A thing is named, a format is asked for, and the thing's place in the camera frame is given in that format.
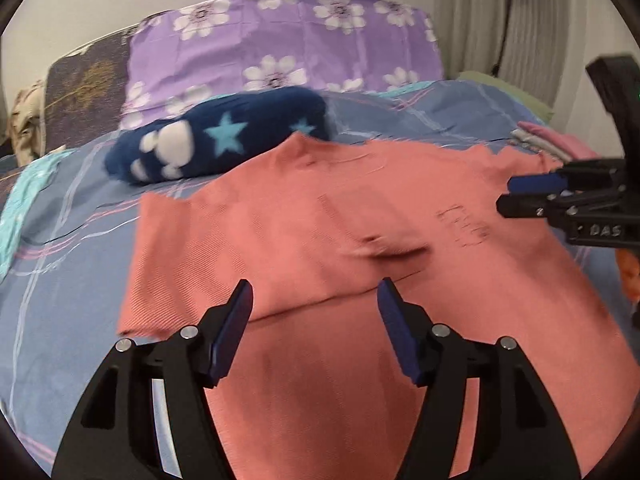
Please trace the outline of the stack of folded clothes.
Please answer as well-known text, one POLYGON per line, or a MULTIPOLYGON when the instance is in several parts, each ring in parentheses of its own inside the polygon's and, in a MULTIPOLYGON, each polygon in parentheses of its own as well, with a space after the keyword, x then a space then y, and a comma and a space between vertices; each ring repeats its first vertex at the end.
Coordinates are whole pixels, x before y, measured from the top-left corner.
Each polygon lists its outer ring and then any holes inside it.
POLYGON ((547 126, 533 122, 519 122, 511 131, 512 138, 519 144, 532 146, 562 162, 573 160, 597 159, 599 154, 587 144, 568 133, 559 133, 547 126))

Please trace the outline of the dark gold-tree pillow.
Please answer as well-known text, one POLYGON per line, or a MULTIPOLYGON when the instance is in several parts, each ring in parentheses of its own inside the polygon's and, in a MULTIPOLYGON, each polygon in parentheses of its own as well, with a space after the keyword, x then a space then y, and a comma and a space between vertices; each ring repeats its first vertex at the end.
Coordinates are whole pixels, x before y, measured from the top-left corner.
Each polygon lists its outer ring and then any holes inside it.
POLYGON ((79 148, 115 130, 126 101, 131 29, 93 40, 54 62, 44 84, 44 148, 79 148))

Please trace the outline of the beige crumpled clothes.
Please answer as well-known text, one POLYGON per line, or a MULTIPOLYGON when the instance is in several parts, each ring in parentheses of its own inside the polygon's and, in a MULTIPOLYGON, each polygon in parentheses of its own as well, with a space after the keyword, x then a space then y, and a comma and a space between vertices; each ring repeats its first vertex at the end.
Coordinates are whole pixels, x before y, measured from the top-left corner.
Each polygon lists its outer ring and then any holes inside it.
POLYGON ((29 165, 44 153, 43 100, 44 82, 41 79, 20 90, 15 98, 6 131, 19 167, 29 165))

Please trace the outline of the salmon pink knit garment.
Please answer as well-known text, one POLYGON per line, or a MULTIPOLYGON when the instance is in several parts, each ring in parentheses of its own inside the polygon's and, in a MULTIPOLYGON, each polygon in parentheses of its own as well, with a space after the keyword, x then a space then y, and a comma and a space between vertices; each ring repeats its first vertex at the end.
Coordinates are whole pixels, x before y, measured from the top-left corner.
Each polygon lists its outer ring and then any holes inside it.
POLYGON ((118 329, 166 338, 250 281, 239 352, 207 395, 235 474, 390 479, 423 396, 376 306, 391 278, 465 338, 515 338, 588 471, 623 429, 639 369, 547 223, 496 211, 510 177, 553 167, 514 148, 294 134, 187 198, 142 196, 118 329))

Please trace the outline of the navy star fleece blanket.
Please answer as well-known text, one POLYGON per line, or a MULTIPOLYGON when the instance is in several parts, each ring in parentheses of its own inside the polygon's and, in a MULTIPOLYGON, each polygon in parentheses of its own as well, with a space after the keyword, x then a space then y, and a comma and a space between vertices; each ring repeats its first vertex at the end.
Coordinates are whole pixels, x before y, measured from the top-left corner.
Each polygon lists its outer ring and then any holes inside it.
POLYGON ((123 131, 104 168, 111 178, 135 185, 214 176, 296 132, 329 140, 326 101, 319 93, 300 87, 235 93, 123 131))

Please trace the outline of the blue plaid bed sheet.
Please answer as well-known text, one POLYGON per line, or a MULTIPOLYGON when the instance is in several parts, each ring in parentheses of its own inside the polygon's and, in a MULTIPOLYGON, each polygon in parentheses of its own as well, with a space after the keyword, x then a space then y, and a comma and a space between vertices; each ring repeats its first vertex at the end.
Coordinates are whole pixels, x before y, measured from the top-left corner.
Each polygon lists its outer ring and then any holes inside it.
MULTIPOLYGON (((321 142, 351 146, 409 141, 498 153, 512 148, 510 132, 530 118, 510 96, 467 81, 379 96, 327 93, 324 99, 332 140, 321 142)), ((114 134, 106 134, 60 162, 29 209, 20 249, 1 284, 1 407, 45 467, 58 454, 75 404, 112 344, 120 336, 146 337, 118 329, 142 196, 187 198, 224 175, 139 187, 118 182, 104 169, 115 142, 114 134)), ((618 326, 628 302, 612 250, 569 248, 552 233, 618 326)), ((626 330, 618 328, 638 365, 626 330)))

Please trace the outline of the white curtain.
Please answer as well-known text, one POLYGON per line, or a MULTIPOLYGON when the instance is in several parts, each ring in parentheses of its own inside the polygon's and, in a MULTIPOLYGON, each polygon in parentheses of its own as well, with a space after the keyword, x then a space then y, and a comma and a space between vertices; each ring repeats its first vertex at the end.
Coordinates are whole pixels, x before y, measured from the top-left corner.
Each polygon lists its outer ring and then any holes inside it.
MULTIPOLYGON (((506 0, 435 0, 434 26, 447 77, 490 75, 505 5, 506 0)), ((513 0, 497 78, 546 104, 556 122, 565 122, 586 90, 589 61, 637 51, 611 0, 513 0)))

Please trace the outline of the purple floral pillow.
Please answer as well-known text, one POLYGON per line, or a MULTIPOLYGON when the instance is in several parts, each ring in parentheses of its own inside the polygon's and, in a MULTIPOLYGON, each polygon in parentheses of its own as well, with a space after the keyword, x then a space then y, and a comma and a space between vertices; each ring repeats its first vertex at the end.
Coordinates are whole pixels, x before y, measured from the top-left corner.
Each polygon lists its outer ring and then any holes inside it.
POLYGON ((430 16, 393 0, 206 0, 141 22, 120 125, 243 91, 386 92, 441 80, 430 16))

